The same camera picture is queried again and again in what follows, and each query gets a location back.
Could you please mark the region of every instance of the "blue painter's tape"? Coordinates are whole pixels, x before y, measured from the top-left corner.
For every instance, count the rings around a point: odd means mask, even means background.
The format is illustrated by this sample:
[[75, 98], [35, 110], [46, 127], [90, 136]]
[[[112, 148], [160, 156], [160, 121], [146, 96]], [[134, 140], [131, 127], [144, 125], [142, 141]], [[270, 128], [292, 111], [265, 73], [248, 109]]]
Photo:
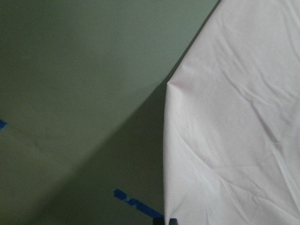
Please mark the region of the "blue painter's tape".
[[4, 129], [4, 127], [7, 125], [6, 122], [4, 122], [3, 120], [0, 120], [0, 130]]
[[139, 200], [136, 200], [134, 198], [129, 198], [126, 193], [122, 192], [119, 189], [114, 189], [113, 196], [115, 196], [116, 198], [119, 198], [120, 200], [127, 203], [128, 205], [135, 207], [137, 210], [145, 213], [147, 216], [149, 216], [151, 218], [163, 218], [164, 217], [164, 215], [151, 209], [149, 206], [141, 203]]

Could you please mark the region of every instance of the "white fabric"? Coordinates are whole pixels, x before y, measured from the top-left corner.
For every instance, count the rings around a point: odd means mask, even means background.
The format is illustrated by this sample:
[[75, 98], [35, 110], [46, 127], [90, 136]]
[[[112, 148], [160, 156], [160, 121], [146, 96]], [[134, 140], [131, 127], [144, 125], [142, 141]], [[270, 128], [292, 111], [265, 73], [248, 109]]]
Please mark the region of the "white fabric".
[[222, 0], [167, 85], [165, 220], [300, 225], [300, 1]]

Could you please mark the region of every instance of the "blue tape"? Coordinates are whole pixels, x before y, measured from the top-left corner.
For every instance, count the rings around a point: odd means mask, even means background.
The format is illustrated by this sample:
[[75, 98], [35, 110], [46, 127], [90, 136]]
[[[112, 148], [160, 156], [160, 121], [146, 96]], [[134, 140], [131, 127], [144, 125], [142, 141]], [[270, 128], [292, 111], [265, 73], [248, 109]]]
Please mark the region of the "blue tape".
[[137, 210], [145, 213], [147, 216], [149, 216], [151, 218], [163, 218], [164, 217], [164, 215], [151, 209], [149, 206], [141, 203], [139, 200], [136, 200], [134, 198], [129, 198], [126, 193], [122, 192], [119, 189], [114, 189], [113, 196], [115, 196], [116, 198], [119, 198], [120, 200], [127, 203], [128, 205], [135, 207]]
[[4, 127], [7, 125], [6, 122], [4, 122], [3, 120], [0, 120], [0, 130], [4, 129]]

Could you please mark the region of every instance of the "wrinkled sheet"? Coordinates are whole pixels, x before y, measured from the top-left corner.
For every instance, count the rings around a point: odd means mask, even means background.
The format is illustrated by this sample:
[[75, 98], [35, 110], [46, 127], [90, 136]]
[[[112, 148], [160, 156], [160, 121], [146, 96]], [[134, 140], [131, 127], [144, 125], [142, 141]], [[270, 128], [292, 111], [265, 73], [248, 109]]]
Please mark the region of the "wrinkled sheet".
[[168, 82], [165, 220], [300, 225], [300, 1], [222, 0]]

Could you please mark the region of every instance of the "black object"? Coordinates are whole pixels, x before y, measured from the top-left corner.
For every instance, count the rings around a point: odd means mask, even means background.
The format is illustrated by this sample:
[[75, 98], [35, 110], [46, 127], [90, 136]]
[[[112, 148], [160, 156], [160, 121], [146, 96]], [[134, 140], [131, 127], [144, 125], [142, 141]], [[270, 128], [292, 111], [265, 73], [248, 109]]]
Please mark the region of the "black object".
[[177, 219], [171, 218], [169, 221], [169, 225], [178, 225]]

